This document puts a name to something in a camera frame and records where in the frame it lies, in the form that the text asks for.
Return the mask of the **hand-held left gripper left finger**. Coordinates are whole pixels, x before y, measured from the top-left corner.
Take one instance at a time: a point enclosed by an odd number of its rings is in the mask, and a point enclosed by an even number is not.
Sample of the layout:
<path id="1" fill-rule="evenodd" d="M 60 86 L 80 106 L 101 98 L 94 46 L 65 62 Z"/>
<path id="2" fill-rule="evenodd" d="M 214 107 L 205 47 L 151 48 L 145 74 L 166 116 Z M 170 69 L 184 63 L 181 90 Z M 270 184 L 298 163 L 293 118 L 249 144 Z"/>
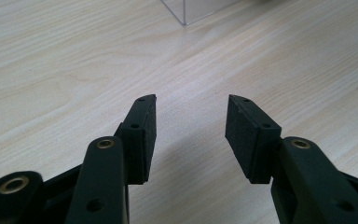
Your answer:
<path id="1" fill-rule="evenodd" d="M 136 99 L 115 132 L 124 144 L 129 185 L 143 185 L 149 178 L 157 138 L 156 102 L 155 94 Z"/>

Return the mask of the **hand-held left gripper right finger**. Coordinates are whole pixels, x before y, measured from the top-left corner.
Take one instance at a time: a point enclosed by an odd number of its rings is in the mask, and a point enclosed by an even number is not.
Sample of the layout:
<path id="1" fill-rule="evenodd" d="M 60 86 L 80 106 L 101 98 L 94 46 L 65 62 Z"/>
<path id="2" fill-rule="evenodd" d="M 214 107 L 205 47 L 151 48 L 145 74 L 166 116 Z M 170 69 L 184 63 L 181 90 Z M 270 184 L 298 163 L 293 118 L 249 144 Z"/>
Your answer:
<path id="1" fill-rule="evenodd" d="M 282 128 L 252 100 L 230 94 L 225 137 L 252 184 L 268 184 L 271 151 L 281 141 Z"/>

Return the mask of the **clear acrylic peg rack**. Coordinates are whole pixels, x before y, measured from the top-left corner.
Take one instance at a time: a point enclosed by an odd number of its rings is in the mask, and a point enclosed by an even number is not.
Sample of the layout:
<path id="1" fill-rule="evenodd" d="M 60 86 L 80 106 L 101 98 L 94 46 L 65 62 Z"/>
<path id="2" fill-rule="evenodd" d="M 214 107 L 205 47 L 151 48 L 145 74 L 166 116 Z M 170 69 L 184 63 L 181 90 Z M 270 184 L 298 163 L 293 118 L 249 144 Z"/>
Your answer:
<path id="1" fill-rule="evenodd" d="M 184 26 L 202 20 L 240 0 L 160 0 Z"/>

